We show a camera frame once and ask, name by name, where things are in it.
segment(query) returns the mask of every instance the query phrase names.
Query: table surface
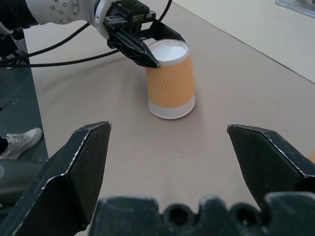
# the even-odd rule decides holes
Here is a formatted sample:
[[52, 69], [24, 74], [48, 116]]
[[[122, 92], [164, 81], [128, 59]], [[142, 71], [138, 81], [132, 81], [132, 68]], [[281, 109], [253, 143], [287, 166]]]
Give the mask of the table surface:
[[[157, 14], [165, 2], [144, 1]], [[49, 156], [75, 129], [110, 120], [113, 129], [100, 197], [149, 195], [158, 199], [160, 210], [181, 202], [197, 211], [198, 200], [205, 195], [218, 195], [228, 206], [254, 204], [227, 125], [276, 130], [307, 155], [314, 151], [315, 85], [175, 4], [164, 22], [190, 46], [194, 110], [179, 120], [152, 115], [145, 69], [122, 54], [33, 68]], [[25, 31], [29, 51], [50, 46], [81, 25], [30, 28]], [[31, 62], [66, 61], [107, 51], [106, 41], [88, 27]]]
[[[175, 1], [315, 83], [315, 18], [276, 5], [275, 0]], [[311, 0], [291, 1], [312, 4]]]

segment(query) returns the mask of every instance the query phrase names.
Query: black mount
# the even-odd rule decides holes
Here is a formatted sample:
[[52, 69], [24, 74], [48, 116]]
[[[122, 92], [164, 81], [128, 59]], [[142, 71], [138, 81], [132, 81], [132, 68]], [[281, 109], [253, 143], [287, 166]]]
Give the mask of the black mount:
[[[150, 23], [149, 29], [141, 30], [142, 24]], [[103, 24], [109, 33], [107, 44], [117, 48], [126, 57], [143, 67], [158, 68], [145, 39], [177, 39], [184, 41], [181, 35], [156, 19], [156, 14], [138, 0], [120, 0], [112, 3]]]

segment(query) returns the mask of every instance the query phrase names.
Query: person's foot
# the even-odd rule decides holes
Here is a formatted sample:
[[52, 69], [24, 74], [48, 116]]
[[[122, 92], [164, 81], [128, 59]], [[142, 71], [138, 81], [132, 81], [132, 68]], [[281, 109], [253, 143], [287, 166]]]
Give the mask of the person's foot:
[[[5, 60], [10, 60], [10, 59], [13, 59], [13, 58], [15, 58], [15, 56], [14, 56], [13, 54], [10, 54], [10, 55], [8, 55], [8, 56], [5, 58]], [[8, 64], [9, 64], [9, 65], [17, 65], [19, 62], [20, 62], [20, 61], [17, 60], [17, 61], [15, 61], [15, 62], [10, 62], [10, 63], [8, 63]]]
[[31, 129], [23, 134], [7, 134], [8, 147], [0, 154], [0, 159], [18, 159], [27, 149], [36, 145], [43, 131], [40, 128]]

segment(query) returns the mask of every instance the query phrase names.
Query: paper cup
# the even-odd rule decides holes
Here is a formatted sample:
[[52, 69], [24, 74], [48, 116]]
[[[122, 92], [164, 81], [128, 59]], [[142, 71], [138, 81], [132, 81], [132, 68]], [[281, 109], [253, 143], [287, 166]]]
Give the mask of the paper cup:
[[178, 40], [160, 40], [149, 46], [161, 67], [146, 68], [149, 109], [157, 117], [177, 119], [195, 106], [189, 47]]

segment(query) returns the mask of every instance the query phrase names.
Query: screw hole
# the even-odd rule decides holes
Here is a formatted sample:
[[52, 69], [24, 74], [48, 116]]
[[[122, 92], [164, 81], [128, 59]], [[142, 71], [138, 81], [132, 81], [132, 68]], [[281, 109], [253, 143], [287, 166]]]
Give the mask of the screw hole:
[[188, 223], [188, 212], [181, 208], [172, 209], [169, 213], [169, 219], [171, 223], [181, 227]]
[[137, 28], [137, 27], [132, 27], [132, 28], [130, 29], [130, 33], [137, 33], [137, 31], [138, 31], [138, 28]]
[[239, 209], [236, 212], [236, 218], [245, 227], [250, 227], [257, 223], [255, 213], [248, 209]]

